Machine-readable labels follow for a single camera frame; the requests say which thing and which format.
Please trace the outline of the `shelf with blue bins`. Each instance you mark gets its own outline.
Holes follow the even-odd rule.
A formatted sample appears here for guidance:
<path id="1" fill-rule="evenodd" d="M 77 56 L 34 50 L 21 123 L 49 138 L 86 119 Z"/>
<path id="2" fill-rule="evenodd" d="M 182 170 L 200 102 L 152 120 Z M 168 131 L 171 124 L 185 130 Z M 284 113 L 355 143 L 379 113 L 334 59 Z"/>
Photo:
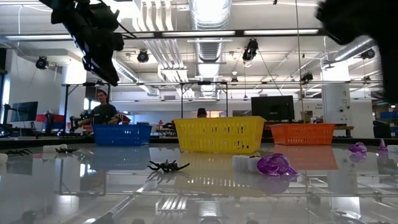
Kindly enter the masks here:
<path id="1" fill-rule="evenodd" d="M 398 128 L 398 104 L 376 103 L 375 119 L 387 123 L 391 128 Z"/>

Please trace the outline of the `black computer monitor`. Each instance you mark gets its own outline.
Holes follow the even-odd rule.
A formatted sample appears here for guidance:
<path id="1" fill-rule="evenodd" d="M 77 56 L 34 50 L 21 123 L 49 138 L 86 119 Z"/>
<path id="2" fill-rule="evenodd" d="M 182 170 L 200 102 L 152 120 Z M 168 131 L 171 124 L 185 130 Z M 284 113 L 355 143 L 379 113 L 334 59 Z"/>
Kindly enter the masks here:
<path id="1" fill-rule="evenodd" d="M 253 116 L 271 121 L 295 119 L 293 96 L 258 96 L 251 98 Z"/>

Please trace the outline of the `small dark monitor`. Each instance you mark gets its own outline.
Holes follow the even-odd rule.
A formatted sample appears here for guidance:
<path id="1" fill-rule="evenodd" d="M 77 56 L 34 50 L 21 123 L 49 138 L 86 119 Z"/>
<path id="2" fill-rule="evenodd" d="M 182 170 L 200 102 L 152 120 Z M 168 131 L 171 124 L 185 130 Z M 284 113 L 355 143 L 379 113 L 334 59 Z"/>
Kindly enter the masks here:
<path id="1" fill-rule="evenodd" d="M 38 101 L 14 103 L 11 106 L 11 122 L 35 121 Z"/>

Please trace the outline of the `red bin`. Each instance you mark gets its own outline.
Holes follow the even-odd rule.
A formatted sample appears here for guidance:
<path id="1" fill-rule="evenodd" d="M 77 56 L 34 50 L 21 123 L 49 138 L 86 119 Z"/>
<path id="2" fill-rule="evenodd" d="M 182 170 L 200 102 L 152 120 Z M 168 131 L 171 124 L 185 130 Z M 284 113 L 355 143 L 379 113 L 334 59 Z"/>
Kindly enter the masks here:
<path id="1" fill-rule="evenodd" d="M 64 115 L 59 114 L 38 114 L 35 119 L 37 122 L 50 122 L 62 123 L 64 120 Z"/>

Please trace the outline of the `silver round ceiling duct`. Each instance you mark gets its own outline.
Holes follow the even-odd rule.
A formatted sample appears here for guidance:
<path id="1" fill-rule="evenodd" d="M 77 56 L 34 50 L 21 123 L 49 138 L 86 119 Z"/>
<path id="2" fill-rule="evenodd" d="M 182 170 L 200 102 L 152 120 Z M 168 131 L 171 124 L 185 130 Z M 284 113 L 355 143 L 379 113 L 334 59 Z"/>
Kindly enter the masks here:
<path id="1" fill-rule="evenodd" d="M 232 0 L 189 0 L 193 30 L 228 28 Z M 202 81 L 213 82 L 220 71 L 224 43 L 220 39 L 198 39 L 195 43 L 197 70 Z"/>

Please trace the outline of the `white building column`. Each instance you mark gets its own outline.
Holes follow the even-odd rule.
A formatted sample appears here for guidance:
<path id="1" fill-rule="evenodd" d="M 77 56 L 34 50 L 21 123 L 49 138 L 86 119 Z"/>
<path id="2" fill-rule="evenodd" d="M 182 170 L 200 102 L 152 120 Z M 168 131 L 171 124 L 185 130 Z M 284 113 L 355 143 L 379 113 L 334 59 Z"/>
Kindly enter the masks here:
<path id="1" fill-rule="evenodd" d="M 351 113 L 349 68 L 347 61 L 324 66 L 321 73 L 323 120 L 348 124 Z"/>

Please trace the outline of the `orange plastic basket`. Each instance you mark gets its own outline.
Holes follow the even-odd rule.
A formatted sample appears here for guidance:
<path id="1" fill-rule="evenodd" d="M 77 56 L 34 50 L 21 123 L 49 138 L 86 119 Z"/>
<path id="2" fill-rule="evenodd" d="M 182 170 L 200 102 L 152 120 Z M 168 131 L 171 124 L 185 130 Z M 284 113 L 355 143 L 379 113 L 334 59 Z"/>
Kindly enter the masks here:
<path id="1" fill-rule="evenodd" d="M 275 124 L 270 126 L 275 144 L 330 145 L 334 124 Z"/>

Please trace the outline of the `white LED light strip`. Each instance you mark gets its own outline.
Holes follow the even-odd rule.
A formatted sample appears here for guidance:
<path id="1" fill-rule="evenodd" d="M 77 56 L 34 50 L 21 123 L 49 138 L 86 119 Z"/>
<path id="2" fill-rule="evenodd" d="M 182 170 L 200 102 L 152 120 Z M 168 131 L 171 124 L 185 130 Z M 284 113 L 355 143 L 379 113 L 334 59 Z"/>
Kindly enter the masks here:
<path id="1" fill-rule="evenodd" d="M 185 32 L 163 32 L 164 37 L 188 37 L 188 36 L 227 36 L 235 35 L 234 30 L 213 30 L 213 31 L 185 31 Z"/>
<path id="2" fill-rule="evenodd" d="M 140 32 L 140 33 L 132 33 L 132 34 L 122 34 L 123 37 L 127 39 L 151 39 L 154 37 L 153 33 L 147 33 L 147 32 Z"/>
<path id="3" fill-rule="evenodd" d="M 245 30 L 244 35 L 296 35 L 317 34 L 318 29 L 287 29 L 287 30 Z"/>
<path id="4" fill-rule="evenodd" d="M 68 34 L 55 35 L 5 35 L 5 39 L 13 41 L 44 41 L 44 40 L 70 40 L 72 37 Z"/>

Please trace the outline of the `black office chair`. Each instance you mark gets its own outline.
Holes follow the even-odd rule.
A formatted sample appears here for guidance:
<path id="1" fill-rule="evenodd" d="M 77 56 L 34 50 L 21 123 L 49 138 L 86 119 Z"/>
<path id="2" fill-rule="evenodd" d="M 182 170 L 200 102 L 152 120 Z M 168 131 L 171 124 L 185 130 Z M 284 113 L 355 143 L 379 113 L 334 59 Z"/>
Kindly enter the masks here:
<path id="1" fill-rule="evenodd" d="M 373 132 L 375 138 L 391 138 L 390 126 L 383 121 L 373 121 Z"/>

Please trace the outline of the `yellow plastic basket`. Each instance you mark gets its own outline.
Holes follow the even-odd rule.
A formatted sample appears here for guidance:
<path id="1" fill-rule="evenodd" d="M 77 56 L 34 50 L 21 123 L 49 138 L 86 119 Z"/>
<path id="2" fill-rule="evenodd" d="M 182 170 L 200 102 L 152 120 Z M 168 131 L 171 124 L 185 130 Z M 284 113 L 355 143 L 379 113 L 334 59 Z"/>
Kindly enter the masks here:
<path id="1" fill-rule="evenodd" d="M 260 116 L 184 118 L 174 121 L 180 149 L 188 152 L 251 154 L 260 148 Z"/>

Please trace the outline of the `black distant rig frame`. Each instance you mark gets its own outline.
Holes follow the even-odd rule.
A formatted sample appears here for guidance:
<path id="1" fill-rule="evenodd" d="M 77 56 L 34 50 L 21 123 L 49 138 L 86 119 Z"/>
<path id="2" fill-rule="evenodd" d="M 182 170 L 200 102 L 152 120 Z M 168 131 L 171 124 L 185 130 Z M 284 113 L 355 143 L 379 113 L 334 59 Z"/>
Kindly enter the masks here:
<path id="1" fill-rule="evenodd" d="M 328 84 L 363 84 L 363 85 L 369 85 L 369 84 L 377 84 L 381 85 L 382 80 L 347 80 L 347 81 L 312 81 L 311 82 L 314 85 L 328 85 Z M 198 82 L 135 82 L 135 83 L 118 83 L 116 87 L 121 87 L 121 86 L 139 86 L 143 90 L 147 91 L 144 86 L 150 86 L 151 88 L 155 87 L 160 87 L 160 86 L 175 86 L 179 87 L 181 95 L 180 101 L 183 101 L 183 94 L 185 93 L 184 86 L 187 85 L 188 88 L 191 88 L 192 85 L 224 85 L 225 93 L 228 95 L 228 87 L 235 86 L 235 85 L 274 85 L 276 89 L 281 90 L 282 85 L 303 85 L 302 82 L 300 81 L 294 81 L 294 82 L 285 82 L 285 81 L 280 81 L 280 82 L 211 82 L 211 81 L 198 81 Z M 104 82 L 85 82 L 85 83 L 79 83 L 79 84 L 66 84 L 63 83 L 61 86 L 64 86 L 66 88 L 66 97 L 65 97 L 65 108 L 64 108 L 64 119 L 63 121 L 63 126 L 60 128 L 58 131 L 62 133 L 62 135 L 65 135 L 66 127 L 67 127 L 67 107 L 68 107 L 68 96 L 71 94 L 75 88 L 79 86 L 107 86 L 108 91 L 110 91 L 112 85 L 110 83 L 104 83 Z"/>

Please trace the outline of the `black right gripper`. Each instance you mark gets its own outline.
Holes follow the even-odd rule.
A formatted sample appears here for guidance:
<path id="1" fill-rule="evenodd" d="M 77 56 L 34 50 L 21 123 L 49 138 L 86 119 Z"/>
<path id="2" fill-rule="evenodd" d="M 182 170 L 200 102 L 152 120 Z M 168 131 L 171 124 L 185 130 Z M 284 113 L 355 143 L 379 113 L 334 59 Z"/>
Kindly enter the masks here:
<path id="1" fill-rule="evenodd" d="M 381 55 L 384 98 L 398 103 L 398 0 L 320 0 L 315 17 L 328 36 L 348 44 L 366 35 L 376 41 Z"/>

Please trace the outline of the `silver slanted ceiling duct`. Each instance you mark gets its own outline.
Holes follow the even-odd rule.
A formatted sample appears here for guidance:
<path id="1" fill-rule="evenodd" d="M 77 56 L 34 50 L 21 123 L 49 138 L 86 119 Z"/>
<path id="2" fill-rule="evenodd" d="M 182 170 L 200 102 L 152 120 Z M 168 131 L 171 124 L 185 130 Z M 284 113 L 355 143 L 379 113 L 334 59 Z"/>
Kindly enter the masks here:
<path id="1" fill-rule="evenodd" d="M 359 36 L 354 39 L 351 43 L 343 46 L 337 51 L 334 56 L 335 61 L 345 61 L 356 55 L 359 55 L 366 50 L 374 47 L 376 45 L 375 40 L 368 36 Z"/>

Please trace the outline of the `white ceiling pipes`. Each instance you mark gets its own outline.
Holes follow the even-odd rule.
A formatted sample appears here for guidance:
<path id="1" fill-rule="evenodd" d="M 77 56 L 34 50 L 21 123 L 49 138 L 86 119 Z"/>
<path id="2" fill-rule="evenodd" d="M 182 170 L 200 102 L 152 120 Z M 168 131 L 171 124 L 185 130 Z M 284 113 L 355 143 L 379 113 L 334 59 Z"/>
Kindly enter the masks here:
<path id="1" fill-rule="evenodd" d="M 137 32 L 173 31 L 172 0 L 133 0 L 132 25 Z M 145 45 L 158 62 L 158 75 L 168 82 L 187 82 L 184 65 L 175 39 L 146 40 Z"/>

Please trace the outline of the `blue plastic basket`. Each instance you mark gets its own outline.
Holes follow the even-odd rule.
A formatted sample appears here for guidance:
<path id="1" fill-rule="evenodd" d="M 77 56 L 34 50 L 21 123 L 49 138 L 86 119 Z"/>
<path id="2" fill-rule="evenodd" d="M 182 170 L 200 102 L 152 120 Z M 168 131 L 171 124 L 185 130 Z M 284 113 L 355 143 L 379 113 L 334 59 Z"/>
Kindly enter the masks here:
<path id="1" fill-rule="evenodd" d="M 142 146 L 149 143 L 152 126 L 146 124 L 95 124 L 98 146 Z"/>

